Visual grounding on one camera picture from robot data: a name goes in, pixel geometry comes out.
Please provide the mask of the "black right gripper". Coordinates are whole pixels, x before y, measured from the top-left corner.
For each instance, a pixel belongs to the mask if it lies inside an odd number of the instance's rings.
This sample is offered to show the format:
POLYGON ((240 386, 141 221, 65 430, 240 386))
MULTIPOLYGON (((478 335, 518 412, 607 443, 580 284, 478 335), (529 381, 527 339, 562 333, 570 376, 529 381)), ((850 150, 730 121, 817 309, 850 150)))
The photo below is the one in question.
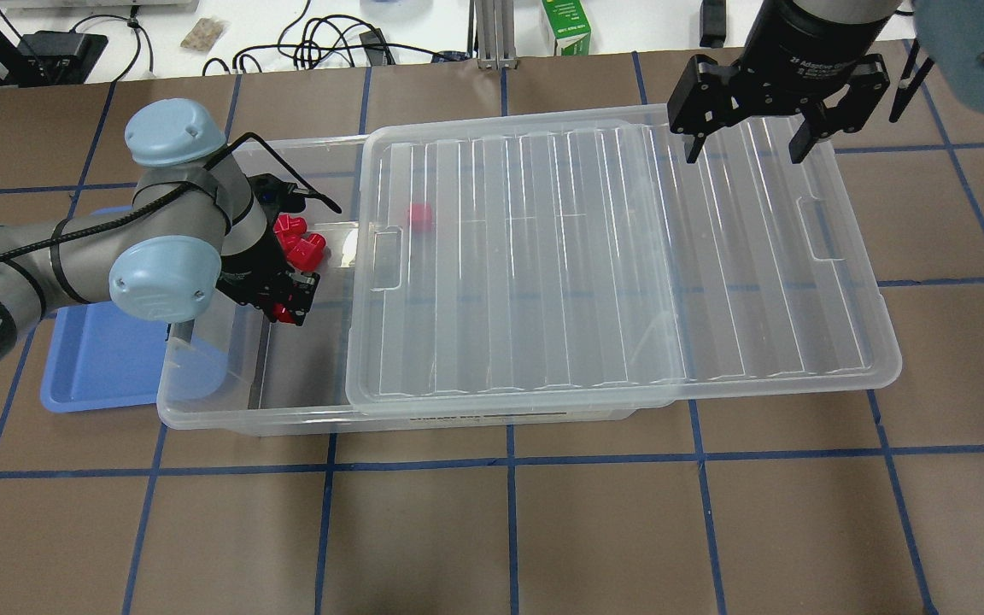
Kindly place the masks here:
POLYGON ((684 160, 754 116, 804 117, 788 145, 795 164, 835 133, 862 130, 890 86, 870 52, 885 25, 883 1, 764 1, 734 62, 693 55, 673 87, 667 120, 684 160))

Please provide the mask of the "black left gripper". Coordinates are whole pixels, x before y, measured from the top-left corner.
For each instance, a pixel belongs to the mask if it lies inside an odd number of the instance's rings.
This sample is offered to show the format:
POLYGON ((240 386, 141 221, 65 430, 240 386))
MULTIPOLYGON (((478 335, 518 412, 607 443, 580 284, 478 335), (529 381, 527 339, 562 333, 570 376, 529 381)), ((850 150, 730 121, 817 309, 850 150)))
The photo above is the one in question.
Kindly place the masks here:
POLYGON ((263 230, 248 249, 222 258, 218 289, 235 303, 257 308, 270 323, 288 323, 289 309, 302 326, 312 310, 320 275, 289 264, 272 225, 279 214, 303 213, 309 199, 323 195, 269 173, 250 176, 249 187, 263 213, 263 230))

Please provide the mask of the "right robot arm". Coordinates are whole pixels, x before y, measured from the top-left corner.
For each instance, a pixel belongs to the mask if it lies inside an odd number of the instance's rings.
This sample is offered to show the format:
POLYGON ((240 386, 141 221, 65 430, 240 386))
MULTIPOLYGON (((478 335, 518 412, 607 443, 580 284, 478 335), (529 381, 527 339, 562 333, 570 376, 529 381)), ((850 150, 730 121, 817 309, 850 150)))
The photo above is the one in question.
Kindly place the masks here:
MULTIPOLYGON (((757 117, 795 117, 793 163, 837 132, 859 132, 892 85, 871 50, 899 1, 764 1, 730 65, 688 59, 666 105, 669 132, 698 160, 713 133, 757 117)), ((913 39, 893 95, 898 121, 917 89, 939 73, 958 101, 984 115, 984 1, 912 1, 913 39)))

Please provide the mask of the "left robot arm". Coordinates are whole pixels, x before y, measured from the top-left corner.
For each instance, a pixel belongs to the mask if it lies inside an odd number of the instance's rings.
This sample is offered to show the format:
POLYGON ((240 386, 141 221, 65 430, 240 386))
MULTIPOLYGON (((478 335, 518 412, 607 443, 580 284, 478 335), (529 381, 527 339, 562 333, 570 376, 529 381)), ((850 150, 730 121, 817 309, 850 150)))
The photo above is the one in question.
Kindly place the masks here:
POLYGON ((320 276, 290 264, 274 225, 308 200, 340 213, 293 167, 290 180, 245 174, 199 102, 160 100, 128 121, 126 147, 142 168, 132 207, 38 225, 0 225, 0 361, 60 308, 113 302, 168 325, 207 311, 215 292, 272 322, 304 323, 320 276))

